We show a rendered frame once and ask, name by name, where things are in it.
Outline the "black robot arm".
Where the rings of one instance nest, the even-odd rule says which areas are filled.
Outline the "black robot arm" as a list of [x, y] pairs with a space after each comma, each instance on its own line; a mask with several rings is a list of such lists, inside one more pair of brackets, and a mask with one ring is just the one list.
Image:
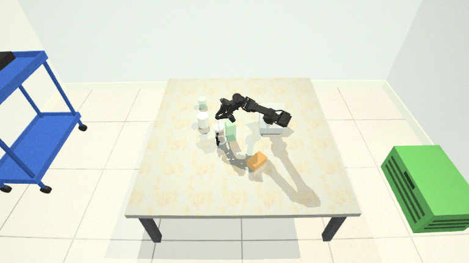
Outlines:
[[[290, 113], [284, 111], [284, 110], [274, 110], [272, 108], [267, 108], [261, 105], [258, 105], [253, 99], [249, 97], [243, 97], [239, 93], [235, 93], [232, 96], [232, 100], [238, 105], [238, 107], [241, 107], [242, 110], [246, 112], [259, 112], [261, 114], [264, 114], [263, 120], [267, 124], [273, 125], [273, 123], [281, 126], [281, 127], [286, 127], [288, 126], [292, 116]], [[221, 101], [222, 105], [228, 110], [232, 109], [234, 106], [234, 103], [229, 101], [228, 99], [223, 99]], [[244, 108], [243, 108], [244, 107]], [[282, 111], [281, 114], [277, 114], [276, 112]]]

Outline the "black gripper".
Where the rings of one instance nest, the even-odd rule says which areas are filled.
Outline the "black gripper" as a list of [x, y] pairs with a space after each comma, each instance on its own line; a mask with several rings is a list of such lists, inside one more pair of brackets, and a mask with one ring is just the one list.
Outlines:
[[219, 111], [215, 114], [215, 115], [220, 115], [221, 114], [221, 116], [219, 116], [217, 118], [217, 120], [228, 118], [232, 123], [234, 123], [236, 121], [235, 117], [233, 116], [233, 112], [236, 109], [239, 110], [238, 109], [239, 107], [234, 101], [232, 101], [231, 103], [234, 103], [234, 106], [230, 110], [228, 110], [228, 108], [224, 107], [222, 104], [220, 105]]

